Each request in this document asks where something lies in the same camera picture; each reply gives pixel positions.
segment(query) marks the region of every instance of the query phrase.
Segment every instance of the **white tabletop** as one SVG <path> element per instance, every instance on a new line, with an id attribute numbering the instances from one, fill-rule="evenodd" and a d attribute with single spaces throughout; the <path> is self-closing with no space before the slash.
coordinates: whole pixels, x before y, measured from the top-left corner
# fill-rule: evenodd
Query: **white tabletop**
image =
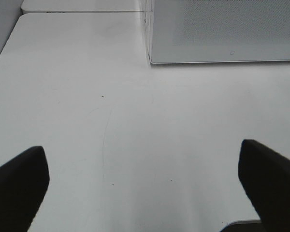
<path id="1" fill-rule="evenodd" d="M 33 12 L 140 11 L 142 0 L 24 0 L 24 14 Z"/>
<path id="2" fill-rule="evenodd" d="M 258 218 L 253 138 L 290 158 L 290 63 L 150 66 L 140 13 L 26 14 L 0 56 L 0 165 L 45 148 L 32 232 L 218 232 Z"/>

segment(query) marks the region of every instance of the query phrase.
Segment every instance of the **white desk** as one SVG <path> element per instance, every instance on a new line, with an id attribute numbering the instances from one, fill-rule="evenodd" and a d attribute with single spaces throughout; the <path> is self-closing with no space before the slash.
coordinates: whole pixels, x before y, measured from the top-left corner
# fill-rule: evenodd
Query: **white desk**
<path id="1" fill-rule="evenodd" d="M 33 12 L 136 12 L 141 0 L 24 0 L 24 14 Z"/>
<path id="2" fill-rule="evenodd" d="M 51 181 L 32 232 L 218 232 L 258 218 L 253 138 L 290 158 L 290 63 L 151 67 L 139 13 L 26 14 L 0 56 L 0 165 Z"/>

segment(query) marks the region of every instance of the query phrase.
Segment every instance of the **white table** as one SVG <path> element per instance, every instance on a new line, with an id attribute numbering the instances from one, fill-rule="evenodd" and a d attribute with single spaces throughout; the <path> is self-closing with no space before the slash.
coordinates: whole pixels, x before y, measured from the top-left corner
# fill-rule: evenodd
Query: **white table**
<path id="1" fill-rule="evenodd" d="M 0 165 L 43 145 L 32 232 L 218 232 L 258 218 L 253 138 L 290 158 L 290 63 L 150 66 L 139 13 L 26 14 L 0 56 Z"/>
<path id="2" fill-rule="evenodd" d="M 137 12 L 142 0 L 24 0 L 24 14 L 33 12 Z"/>

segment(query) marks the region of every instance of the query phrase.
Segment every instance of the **white box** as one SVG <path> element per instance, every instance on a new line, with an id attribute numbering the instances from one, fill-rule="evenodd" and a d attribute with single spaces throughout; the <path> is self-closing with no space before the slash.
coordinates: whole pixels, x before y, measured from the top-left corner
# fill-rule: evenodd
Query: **white box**
<path id="1" fill-rule="evenodd" d="M 290 60 L 290 0 L 145 0 L 150 62 Z"/>

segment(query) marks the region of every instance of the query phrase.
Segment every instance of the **white surface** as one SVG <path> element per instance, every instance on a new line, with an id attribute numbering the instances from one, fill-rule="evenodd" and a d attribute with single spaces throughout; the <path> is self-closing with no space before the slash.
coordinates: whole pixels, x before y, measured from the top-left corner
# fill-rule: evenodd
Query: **white surface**
<path id="1" fill-rule="evenodd" d="M 0 0 L 0 52 L 10 33 L 22 15 L 20 5 L 23 0 Z"/>
<path id="2" fill-rule="evenodd" d="M 24 0 L 21 8 L 33 12 L 128 12 L 140 11 L 141 0 Z"/>
<path id="3" fill-rule="evenodd" d="M 152 63 L 290 60 L 290 0 L 148 0 Z"/>
<path id="4" fill-rule="evenodd" d="M 258 218 L 241 141 L 290 158 L 290 63 L 151 67 L 139 14 L 26 14 L 5 46 L 0 165 L 42 145 L 51 176 L 29 231 L 218 232 Z"/>

